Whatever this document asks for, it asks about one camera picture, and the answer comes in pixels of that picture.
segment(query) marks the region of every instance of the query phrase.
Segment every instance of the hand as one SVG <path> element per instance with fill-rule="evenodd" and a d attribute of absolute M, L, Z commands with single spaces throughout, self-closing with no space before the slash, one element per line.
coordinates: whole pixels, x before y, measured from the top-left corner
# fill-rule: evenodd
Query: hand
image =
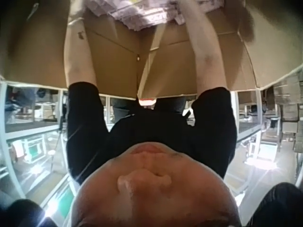
<path fill-rule="evenodd" d="M 85 12 L 85 0 L 70 0 L 69 18 L 76 19 L 82 17 Z"/>

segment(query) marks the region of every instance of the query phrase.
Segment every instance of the nose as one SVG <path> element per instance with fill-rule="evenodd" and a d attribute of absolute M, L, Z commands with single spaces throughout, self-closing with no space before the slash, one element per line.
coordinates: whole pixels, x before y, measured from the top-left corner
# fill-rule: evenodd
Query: nose
<path fill-rule="evenodd" d="M 170 185 L 170 176 L 156 175 L 147 169 L 137 169 L 118 178 L 119 191 L 129 194 L 161 192 L 168 189 Z"/>

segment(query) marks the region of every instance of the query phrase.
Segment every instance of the sleeve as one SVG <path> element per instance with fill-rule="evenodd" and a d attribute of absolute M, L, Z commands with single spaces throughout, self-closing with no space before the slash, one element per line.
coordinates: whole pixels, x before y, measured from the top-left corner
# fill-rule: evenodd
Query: sleeve
<path fill-rule="evenodd" d="M 207 90 L 192 104 L 192 108 L 196 120 L 195 140 L 201 148 L 198 161 L 224 178 L 237 142 L 231 94 L 223 87 Z"/>
<path fill-rule="evenodd" d="M 70 85 L 67 113 L 67 160 L 71 176 L 80 184 L 108 135 L 98 89 L 86 82 Z"/>

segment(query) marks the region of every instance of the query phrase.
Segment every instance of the skin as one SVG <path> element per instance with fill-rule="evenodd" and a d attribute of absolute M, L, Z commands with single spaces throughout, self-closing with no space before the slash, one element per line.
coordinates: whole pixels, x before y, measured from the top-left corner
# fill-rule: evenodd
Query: skin
<path fill-rule="evenodd" d="M 71 0 L 69 22 L 82 16 L 83 2 Z M 196 56 L 198 95 L 227 87 L 214 28 L 194 0 L 178 4 Z M 67 27 L 64 67 L 68 86 L 97 85 L 82 20 Z M 240 221 L 230 190 L 215 172 L 164 144 L 146 142 L 109 160 L 84 182 L 73 202 L 71 225 L 238 226 Z"/>
<path fill-rule="evenodd" d="M 216 173 L 153 142 L 132 146 L 101 166 L 72 207 L 74 226 L 235 224 L 237 216 L 234 198 Z"/>

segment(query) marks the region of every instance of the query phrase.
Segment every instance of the tattoo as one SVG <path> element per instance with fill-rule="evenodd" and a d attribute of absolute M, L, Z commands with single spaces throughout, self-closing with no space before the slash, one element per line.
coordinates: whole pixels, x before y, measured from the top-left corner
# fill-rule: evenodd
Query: tattoo
<path fill-rule="evenodd" d="M 79 39 L 84 39 L 84 37 L 83 37 L 83 34 L 82 34 L 83 32 L 78 32 L 78 37 L 79 37 Z"/>

